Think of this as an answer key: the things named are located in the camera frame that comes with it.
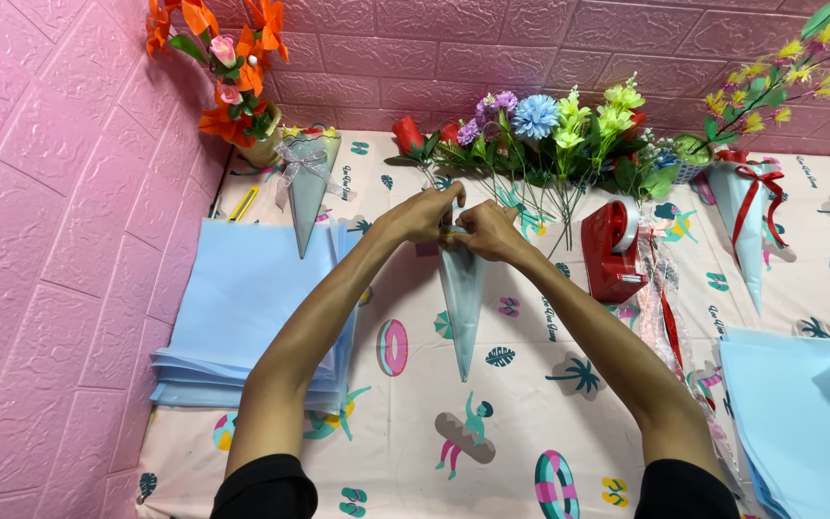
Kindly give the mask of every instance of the pink brick wall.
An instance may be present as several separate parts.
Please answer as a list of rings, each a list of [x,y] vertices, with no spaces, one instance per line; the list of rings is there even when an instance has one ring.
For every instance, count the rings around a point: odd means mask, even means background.
[[[433,129],[489,90],[594,92],[638,70],[649,124],[683,131],[703,127],[700,99],[725,72],[795,37],[826,0],[283,2],[292,63],[276,63],[266,92],[290,123],[388,130],[410,114]],[[207,3],[224,27],[248,19],[242,2]],[[792,109],[743,145],[830,153],[830,100]]]
[[[144,51],[146,0],[0,0],[0,519],[128,519],[229,146]]]

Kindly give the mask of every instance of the stack of wrapping paper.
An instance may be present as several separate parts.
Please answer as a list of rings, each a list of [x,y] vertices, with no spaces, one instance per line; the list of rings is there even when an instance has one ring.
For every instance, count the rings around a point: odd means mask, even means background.
[[[249,371],[359,236],[344,223],[317,224],[299,259],[291,226],[204,220],[171,343],[156,351],[159,385],[152,400],[238,407]],[[317,367],[308,409],[339,413],[356,317],[355,310]]]
[[[720,355],[758,501],[830,518],[830,339],[729,327]]]

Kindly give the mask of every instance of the purple carnation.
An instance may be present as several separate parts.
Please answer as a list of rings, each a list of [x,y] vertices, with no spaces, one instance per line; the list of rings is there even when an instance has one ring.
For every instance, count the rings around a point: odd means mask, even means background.
[[[510,91],[504,91],[495,95],[495,102],[491,104],[492,108],[507,108],[508,112],[513,112],[517,106],[517,96]]]
[[[460,129],[456,130],[456,142],[459,142],[460,146],[466,146],[476,138],[478,132],[476,119],[469,119],[467,124],[463,124]]]

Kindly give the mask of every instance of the red tape dispenser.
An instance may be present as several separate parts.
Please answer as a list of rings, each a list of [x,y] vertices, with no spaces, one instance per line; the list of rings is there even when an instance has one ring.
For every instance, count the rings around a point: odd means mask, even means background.
[[[591,296],[602,303],[623,303],[646,277],[636,272],[639,208],[630,197],[611,198],[582,220],[582,253]]]

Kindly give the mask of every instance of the small flower pot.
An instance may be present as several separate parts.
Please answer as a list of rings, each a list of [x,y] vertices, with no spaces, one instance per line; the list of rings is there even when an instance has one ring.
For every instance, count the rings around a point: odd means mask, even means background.
[[[278,131],[278,123],[281,122],[281,109],[271,100],[268,101],[268,106],[265,107],[265,112],[271,116],[271,127],[268,129],[268,137],[264,139],[256,139],[255,144],[250,148],[243,148],[236,145],[239,153],[248,161],[249,164],[258,168],[264,169],[273,166],[281,161],[281,156],[274,151],[274,144],[277,138],[274,132]]]
[[[671,143],[671,150],[674,155],[670,159],[672,164],[679,163],[681,165],[681,170],[678,171],[678,176],[674,179],[675,184],[686,184],[694,180],[698,174],[706,171],[709,164],[713,163],[713,149],[709,146],[694,152],[703,143],[704,141],[696,135],[683,133],[675,136]]]

